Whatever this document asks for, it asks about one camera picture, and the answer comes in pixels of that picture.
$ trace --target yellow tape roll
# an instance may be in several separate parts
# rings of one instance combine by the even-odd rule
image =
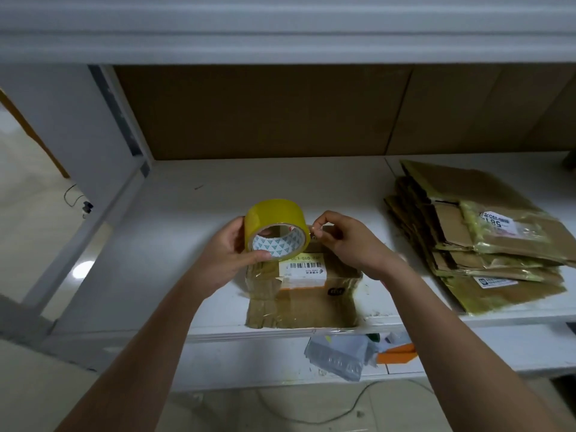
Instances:
[[[264,200],[244,217],[245,246],[248,251],[267,250],[283,261],[302,253],[310,232],[300,207],[290,200]]]

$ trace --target floor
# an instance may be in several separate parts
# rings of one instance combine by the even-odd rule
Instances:
[[[1,294],[21,301],[82,224],[81,205],[70,208],[63,200],[64,191],[72,184],[59,175],[45,153],[0,108]],[[81,193],[74,188],[68,195],[73,202]],[[78,263],[93,261],[111,232],[112,228],[104,225]],[[71,272],[66,278],[45,309],[45,317],[58,318],[81,283],[77,277]],[[90,371],[0,341],[2,430],[53,430],[96,378]],[[576,431],[576,421],[550,382],[540,378],[529,384],[551,407],[559,424],[567,431]],[[345,413],[364,388],[365,384],[285,386],[262,389],[260,397],[255,389],[174,394],[166,403],[157,430],[450,430],[425,379],[372,385],[348,415],[325,424],[306,424]]]

